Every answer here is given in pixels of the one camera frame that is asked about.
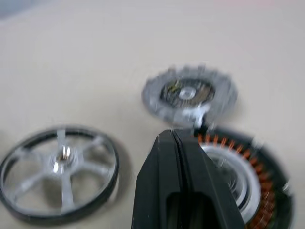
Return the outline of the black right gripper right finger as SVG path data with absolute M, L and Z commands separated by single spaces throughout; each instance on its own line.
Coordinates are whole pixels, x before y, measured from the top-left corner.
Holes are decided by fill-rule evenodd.
M 220 172 L 198 140 L 175 130 L 183 181 L 179 219 L 182 229 L 243 229 L 238 206 Z

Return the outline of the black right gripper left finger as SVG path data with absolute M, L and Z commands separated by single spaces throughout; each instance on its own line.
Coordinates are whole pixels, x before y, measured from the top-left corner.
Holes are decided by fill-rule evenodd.
M 136 229 L 188 228 L 182 163 L 183 140 L 188 137 L 183 130 L 165 130 L 156 137 L 136 180 Z

